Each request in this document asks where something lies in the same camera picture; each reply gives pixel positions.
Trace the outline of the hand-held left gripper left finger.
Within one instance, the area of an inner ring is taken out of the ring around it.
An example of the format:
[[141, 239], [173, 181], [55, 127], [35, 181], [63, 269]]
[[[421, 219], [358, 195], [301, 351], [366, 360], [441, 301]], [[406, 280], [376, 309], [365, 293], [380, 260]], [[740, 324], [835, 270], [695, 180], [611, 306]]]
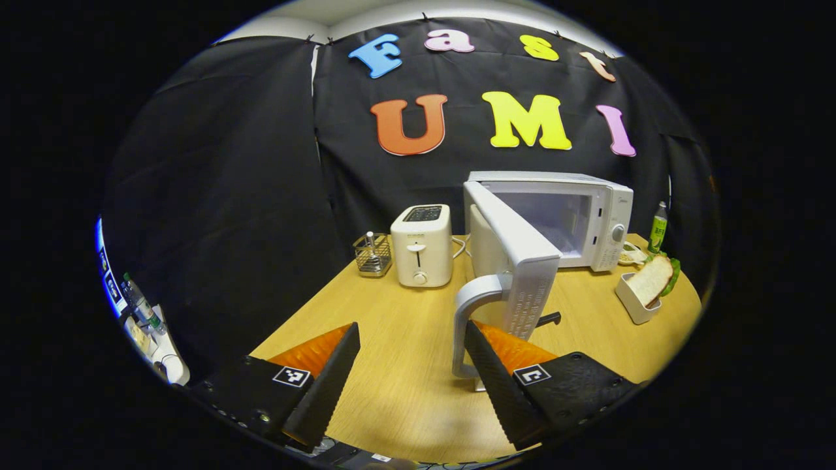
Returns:
[[198, 403], [276, 445], [313, 452], [361, 349], [359, 325], [345, 324], [263, 360], [245, 355], [190, 386]]

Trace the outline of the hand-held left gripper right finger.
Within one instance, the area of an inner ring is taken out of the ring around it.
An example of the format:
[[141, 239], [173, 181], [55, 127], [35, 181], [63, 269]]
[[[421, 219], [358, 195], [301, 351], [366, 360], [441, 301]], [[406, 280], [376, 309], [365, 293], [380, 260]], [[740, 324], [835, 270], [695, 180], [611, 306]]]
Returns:
[[519, 451], [566, 441], [644, 389], [587, 354], [555, 355], [478, 321], [468, 321], [464, 345]]

